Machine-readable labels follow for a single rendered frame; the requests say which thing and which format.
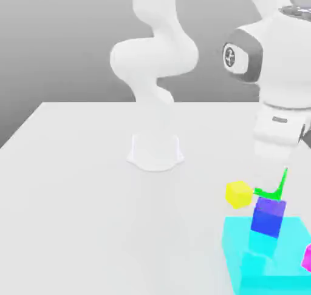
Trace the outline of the small green cube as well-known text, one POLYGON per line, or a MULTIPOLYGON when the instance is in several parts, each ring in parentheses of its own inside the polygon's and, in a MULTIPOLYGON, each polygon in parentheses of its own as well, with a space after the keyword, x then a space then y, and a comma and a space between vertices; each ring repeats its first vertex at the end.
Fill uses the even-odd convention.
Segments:
POLYGON ((287 171, 288 171, 288 168, 285 168, 284 173, 282 175, 281 182, 274 192, 266 192, 261 188, 254 188, 253 190, 254 195, 257 195, 262 198, 267 198, 270 200, 280 201, 282 198, 282 192, 283 192, 283 188, 284 188, 285 181, 287 178, 287 171))

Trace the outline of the small yellow cube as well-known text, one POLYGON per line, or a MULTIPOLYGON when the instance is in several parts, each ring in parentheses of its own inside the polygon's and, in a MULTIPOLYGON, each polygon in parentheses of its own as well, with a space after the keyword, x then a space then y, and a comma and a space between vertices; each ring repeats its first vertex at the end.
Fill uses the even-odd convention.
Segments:
POLYGON ((253 189, 244 181, 234 181, 226 185, 225 199, 234 209, 248 206, 252 196, 253 189))

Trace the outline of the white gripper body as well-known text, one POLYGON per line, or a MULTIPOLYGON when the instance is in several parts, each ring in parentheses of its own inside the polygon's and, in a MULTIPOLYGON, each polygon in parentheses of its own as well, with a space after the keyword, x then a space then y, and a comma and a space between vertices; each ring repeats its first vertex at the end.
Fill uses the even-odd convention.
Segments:
POLYGON ((295 149, 295 146, 255 140, 254 178, 281 178, 295 149))

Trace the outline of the large cyan box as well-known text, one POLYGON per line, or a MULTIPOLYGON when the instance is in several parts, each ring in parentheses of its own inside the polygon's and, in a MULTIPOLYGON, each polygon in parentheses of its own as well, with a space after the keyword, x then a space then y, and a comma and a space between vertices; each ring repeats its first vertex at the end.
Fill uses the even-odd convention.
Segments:
POLYGON ((222 247, 234 295, 311 295, 311 273, 301 266, 311 235, 299 217, 285 217, 272 258, 263 275, 243 277, 242 255, 248 248, 251 218, 226 217, 222 247))

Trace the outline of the small blue cube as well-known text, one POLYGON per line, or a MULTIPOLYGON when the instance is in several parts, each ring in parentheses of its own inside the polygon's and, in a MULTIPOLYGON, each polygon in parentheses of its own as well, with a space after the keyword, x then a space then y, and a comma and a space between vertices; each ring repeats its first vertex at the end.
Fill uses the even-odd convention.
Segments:
POLYGON ((251 230, 277 239, 286 204, 283 200, 259 197, 253 211, 251 230))

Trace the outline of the small magenta cube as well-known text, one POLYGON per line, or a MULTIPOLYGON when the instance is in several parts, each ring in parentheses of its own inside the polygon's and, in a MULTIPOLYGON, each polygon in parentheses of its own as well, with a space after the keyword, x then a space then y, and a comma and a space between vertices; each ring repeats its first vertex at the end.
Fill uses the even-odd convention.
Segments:
POLYGON ((311 243, 306 247, 301 266, 311 273, 311 243))

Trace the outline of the small cyan cube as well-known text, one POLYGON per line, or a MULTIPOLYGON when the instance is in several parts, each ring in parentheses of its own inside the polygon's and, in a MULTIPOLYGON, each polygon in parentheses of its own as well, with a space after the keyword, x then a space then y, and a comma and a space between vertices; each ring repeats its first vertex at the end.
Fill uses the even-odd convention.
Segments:
POLYGON ((264 273, 266 257, 263 254, 246 251, 242 255, 241 274, 243 277, 261 276, 264 273))
POLYGON ((277 244, 278 240, 274 237, 256 231, 250 231, 249 233, 248 248, 253 253, 272 258, 277 244))

